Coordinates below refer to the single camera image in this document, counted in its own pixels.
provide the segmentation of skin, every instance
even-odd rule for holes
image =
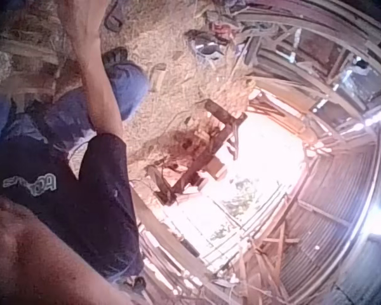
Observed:
[[[109,0],[58,0],[81,68],[91,122],[120,138],[123,126],[103,67],[99,26]],[[0,300],[7,304],[132,304],[29,209],[0,197]]]

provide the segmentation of black t-shirt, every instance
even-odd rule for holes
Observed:
[[[89,142],[78,179],[38,140],[1,142],[0,195],[32,210],[109,280],[142,269],[126,145],[116,136]]]

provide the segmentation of corrugated metal wall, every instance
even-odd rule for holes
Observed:
[[[381,165],[373,203],[381,208]],[[381,304],[381,242],[374,237],[348,256],[349,266],[343,264],[344,272],[337,271],[332,290],[312,304]]]
[[[298,199],[353,222],[370,190],[375,153],[375,146],[364,146],[357,151],[321,157]],[[289,296],[299,294],[304,285],[316,279],[321,268],[330,265],[347,230],[346,226],[295,204],[286,219],[286,234],[300,241],[287,246],[281,269],[281,281]],[[267,249],[273,261],[276,250],[277,244]]]

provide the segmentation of sleeve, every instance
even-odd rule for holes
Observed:
[[[111,134],[93,138],[79,183],[85,197],[85,243],[102,275],[137,275],[142,269],[138,228],[128,180],[126,144]]]

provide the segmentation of shoe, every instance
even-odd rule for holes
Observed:
[[[123,46],[111,49],[102,55],[102,61],[105,69],[111,68],[114,65],[123,64],[127,62],[128,51]]]

